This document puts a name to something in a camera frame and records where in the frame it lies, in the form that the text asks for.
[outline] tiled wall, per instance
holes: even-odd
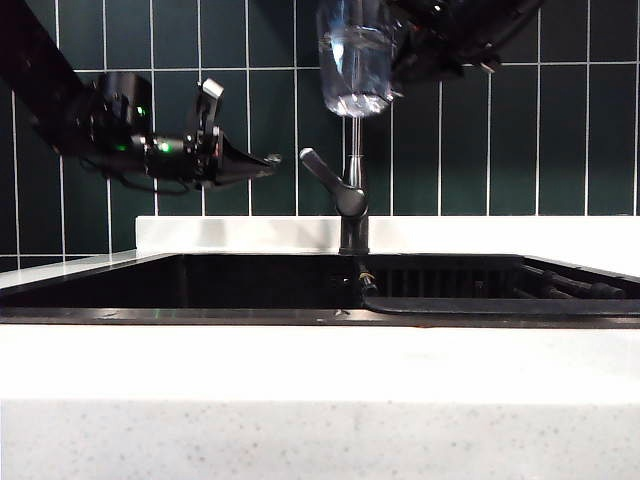
[[[181,132],[199,77],[226,87],[221,125],[279,152],[276,176],[154,197],[62,161],[0,90],[0,268],[134,247],[138,215],[332,214],[298,169],[314,146],[336,169],[349,128],[323,107],[317,0],[28,0],[83,78],[136,70],[155,126]],[[493,77],[415,85],[367,120],[374,215],[618,215],[637,211],[636,0],[548,0]]]

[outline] cable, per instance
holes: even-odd
[[[182,186],[183,188],[182,190],[166,190],[161,188],[146,187],[144,185],[140,185],[139,183],[132,182],[127,177],[125,177],[123,173],[116,172],[115,170],[112,170],[105,165],[99,165],[95,162],[92,162],[86,157],[80,158],[80,165],[82,169],[85,170],[86,172],[90,172],[90,173],[99,172],[102,174],[104,178],[111,178],[111,179],[117,180],[118,182],[120,182],[122,186],[129,188],[131,190],[138,190],[140,192],[147,192],[147,193],[167,195],[167,196],[185,195],[190,191],[189,185],[187,185],[186,183],[180,180],[175,180],[175,181]]]

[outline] faucet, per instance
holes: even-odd
[[[300,152],[300,161],[327,189],[340,214],[340,255],[369,253],[369,203],[362,159],[362,120],[352,119],[352,148],[342,178],[333,173],[312,149]]]

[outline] plastic water bottle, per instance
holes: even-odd
[[[368,117],[391,101],[393,22],[380,0],[323,0],[318,45],[325,104],[342,117]]]

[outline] sink basin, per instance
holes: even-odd
[[[515,255],[174,255],[12,287],[0,305],[634,317],[640,280]]]

